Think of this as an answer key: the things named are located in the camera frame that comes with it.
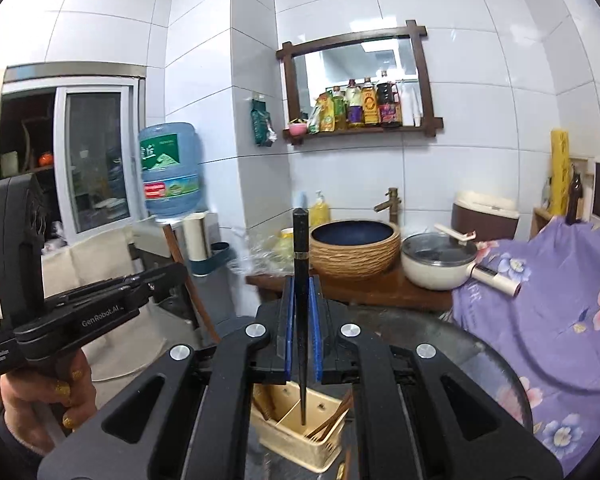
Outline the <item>person's left hand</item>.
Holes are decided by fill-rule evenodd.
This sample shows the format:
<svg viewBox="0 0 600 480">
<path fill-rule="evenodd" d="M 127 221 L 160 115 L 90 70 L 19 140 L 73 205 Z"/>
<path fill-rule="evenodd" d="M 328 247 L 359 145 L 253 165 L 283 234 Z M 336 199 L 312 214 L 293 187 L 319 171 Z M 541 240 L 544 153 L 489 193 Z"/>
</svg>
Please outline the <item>person's left hand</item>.
<svg viewBox="0 0 600 480">
<path fill-rule="evenodd" d="M 0 377 L 6 428 L 35 453 L 44 455 L 55 447 L 44 422 L 35 414 L 35 405 L 60 404 L 65 409 L 61 425 L 69 430 L 79 428 L 97 411 L 92 369 L 82 350 L 74 355 L 69 372 L 68 382 L 23 368 Z"/>
</svg>

